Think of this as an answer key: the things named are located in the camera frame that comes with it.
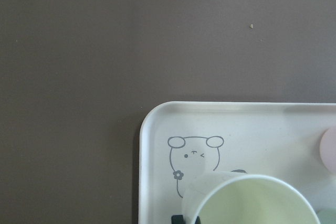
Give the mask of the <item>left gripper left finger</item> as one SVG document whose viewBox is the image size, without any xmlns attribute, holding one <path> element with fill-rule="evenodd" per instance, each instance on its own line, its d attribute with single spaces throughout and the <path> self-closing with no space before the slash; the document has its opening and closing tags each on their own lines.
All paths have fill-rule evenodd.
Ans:
<svg viewBox="0 0 336 224">
<path fill-rule="evenodd" d="M 185 224 L 183 215 L 172 215 L 171 224 Z"/>
</svg>

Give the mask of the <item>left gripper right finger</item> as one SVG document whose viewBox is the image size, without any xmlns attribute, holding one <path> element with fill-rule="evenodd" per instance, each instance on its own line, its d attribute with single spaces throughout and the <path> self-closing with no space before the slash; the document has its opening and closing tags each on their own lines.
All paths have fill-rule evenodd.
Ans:
<svg viewBox="0 0 336 224">
<path fill-rule="evenodd" d="M 195 220 L 195 224 L 201 224 L 201 220 L 200 220 L 200 217 L 197 216 L 196 220 Z"/>
</svg>

